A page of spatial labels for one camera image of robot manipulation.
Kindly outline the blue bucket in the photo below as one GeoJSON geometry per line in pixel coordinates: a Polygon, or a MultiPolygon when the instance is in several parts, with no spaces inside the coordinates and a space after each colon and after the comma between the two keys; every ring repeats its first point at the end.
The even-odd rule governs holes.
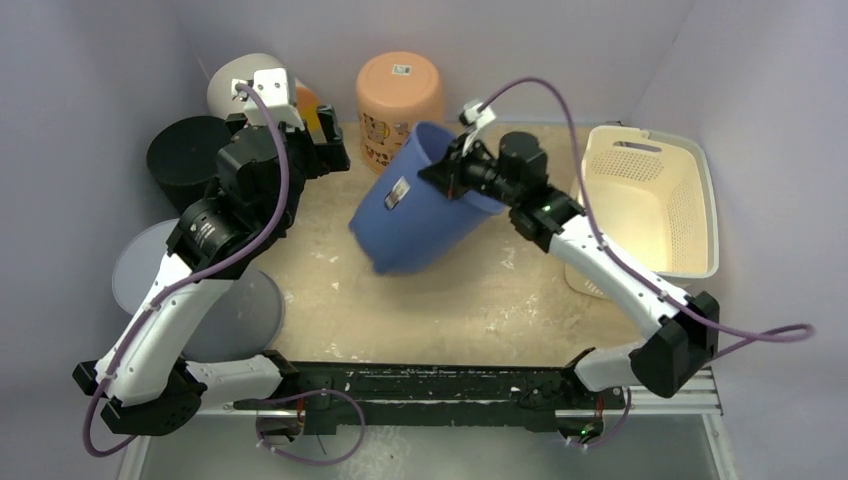
{"type": "Polygon", "coordinates": [[[456,136],[420,122],[361,200],[349,222],[379,275],[425,270],[505,206],[476,192],[449,200],[418,172],[442,159],[456,136]]]}

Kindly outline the black large bucket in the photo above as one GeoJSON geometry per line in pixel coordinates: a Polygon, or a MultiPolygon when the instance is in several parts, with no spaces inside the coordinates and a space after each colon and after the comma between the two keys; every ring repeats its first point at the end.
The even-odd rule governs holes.
{"type": "Polygon", "coordinates": [[[217,153],[230,138],[223,119],[194,116],[169,125],[150,143],[148,171],[179,214],[203,197],[217,174],[217,153]]]}

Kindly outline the orange bucket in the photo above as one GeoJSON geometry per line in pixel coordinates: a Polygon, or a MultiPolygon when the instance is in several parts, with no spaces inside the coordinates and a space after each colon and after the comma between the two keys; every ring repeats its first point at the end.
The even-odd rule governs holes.
{"type": "Polygon", "coordinates": [[[421,121],[444,120],[442,76],[426,57],[387,52],[363,65],[356,79],[360,151],[380,174],[421,121]]]}

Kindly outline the grey lavender bucket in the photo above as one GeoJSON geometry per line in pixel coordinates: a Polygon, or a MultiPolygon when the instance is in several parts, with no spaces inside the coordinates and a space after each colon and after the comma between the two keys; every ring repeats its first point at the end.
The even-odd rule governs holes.
{"type": "MultiPolygon", "coordinates": [[[[122,251],[112,275],[117,304],[132,315],[153,284],[175,219],[155,224],[122,251]]],[[[207,312],[183,349],[191,361],[215,363],[250,358],[271,347],[283,326],[283,295],[266,273],[248,267],[207,312]]]]}

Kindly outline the cream laundry basket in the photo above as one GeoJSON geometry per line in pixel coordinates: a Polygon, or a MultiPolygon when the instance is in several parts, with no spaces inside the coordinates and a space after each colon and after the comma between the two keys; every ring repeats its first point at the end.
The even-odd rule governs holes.
{"type": "Polygon", "coordinates": [[[655,130],[603,125],[591,130],[582,182],[600,230],[664,279],[686,287],[720,264],[711,173],[694,141],[655,130]]]}

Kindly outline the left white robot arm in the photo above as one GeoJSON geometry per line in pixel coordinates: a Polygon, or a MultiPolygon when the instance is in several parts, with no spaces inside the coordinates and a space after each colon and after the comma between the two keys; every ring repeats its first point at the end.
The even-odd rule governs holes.
{"type": "Polygon", "coordinates": [[[189,361],[183,351],[252,260],[286,235],[305,183],[349,169],[334,109],[320,105],[316,114],[320,143],[282,122],[259,126],[229,116],[231,139],[218,151],[216,175],[179,218],[145,300],[106,355],[74,369],[92,398],[89,417],[115,434],[164,436],[205,408],[295,402],[293,367],[275,351],[218,363],[189,361]]]}

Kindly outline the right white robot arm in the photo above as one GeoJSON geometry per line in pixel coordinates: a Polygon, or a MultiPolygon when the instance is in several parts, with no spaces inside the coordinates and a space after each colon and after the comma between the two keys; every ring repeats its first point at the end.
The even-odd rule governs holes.
{"type": "Polygon", "coordinates": [[[673,397],[717,353],[718,300],[639,264],[593,227],[587,207],[550,183],[547,166],[532,134],[502,136],[497,154],[461,135],[418,175],[449,200],[476,192],[507,206],[524,239],[584,274],[639,329],[641,341],[590,348],[567,365],[561,392],[569,404],[584,407],[600,391],[626,386],[673,397]]]}

